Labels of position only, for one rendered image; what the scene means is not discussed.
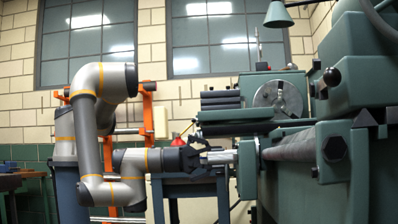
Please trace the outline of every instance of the lamp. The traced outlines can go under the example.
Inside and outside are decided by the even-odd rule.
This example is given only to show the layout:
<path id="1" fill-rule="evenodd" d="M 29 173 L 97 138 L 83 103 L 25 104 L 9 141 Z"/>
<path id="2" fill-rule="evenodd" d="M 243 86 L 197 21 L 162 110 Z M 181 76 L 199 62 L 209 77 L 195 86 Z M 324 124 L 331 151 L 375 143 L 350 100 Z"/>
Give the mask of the lamp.
<path id="1" fill-rule="evenodd" d="M 286 28 L 294 25 L 294 22 L 287 12 L 285 5 L 281 1 L 276 0 L 269 4 L 267 16 L 262 25 L 268 28 Z"/>

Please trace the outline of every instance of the black ball knob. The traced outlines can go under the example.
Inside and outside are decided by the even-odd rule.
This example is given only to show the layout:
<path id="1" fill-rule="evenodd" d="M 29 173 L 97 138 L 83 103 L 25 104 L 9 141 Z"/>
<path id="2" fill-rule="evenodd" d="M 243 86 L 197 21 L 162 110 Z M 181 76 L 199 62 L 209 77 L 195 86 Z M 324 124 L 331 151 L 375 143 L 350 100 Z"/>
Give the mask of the black ball knob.
<path id="1" fill-rule="evenodd" d="M 323 72 L 323 81 L 330 87 L 336 87 L 341 82 L 341 73 L 335 67 L 328 67 Z"/>

